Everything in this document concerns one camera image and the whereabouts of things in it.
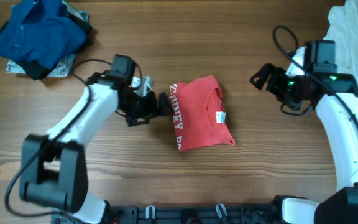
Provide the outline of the red printed t-shirt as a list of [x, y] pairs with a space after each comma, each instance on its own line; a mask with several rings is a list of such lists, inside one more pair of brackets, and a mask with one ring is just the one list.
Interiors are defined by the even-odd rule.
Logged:
[[169, 100], [179, 151], [217, 144], [235, 145], [226, 125], [223, 89], [214, 76], [170, 85]]

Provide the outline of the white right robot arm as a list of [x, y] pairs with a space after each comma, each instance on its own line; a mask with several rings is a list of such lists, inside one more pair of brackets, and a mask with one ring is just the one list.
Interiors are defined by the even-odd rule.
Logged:
[[310, 101], [323, 124], [336, 170], [337, 191], [323, 202], [278, 196], [274, 219], [282, 223], [358, 223], [358, 86], [350, 74], [290, 76], [268, 63], [250, 78], [283, 106]]

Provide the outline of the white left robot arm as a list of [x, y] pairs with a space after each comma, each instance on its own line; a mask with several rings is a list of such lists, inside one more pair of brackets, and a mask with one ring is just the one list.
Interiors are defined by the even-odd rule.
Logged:
[[17, 173], [19, 196], [49, 207], [52, 223], [108, 223], [109, 202], [89, 190], [85, 150], [107, 118], [120, 110], [128, 126], [173, 113], [166, 93], [152, 91], [150, 77], [94, 73], [76, 105], [44, 135], [28, 135]]

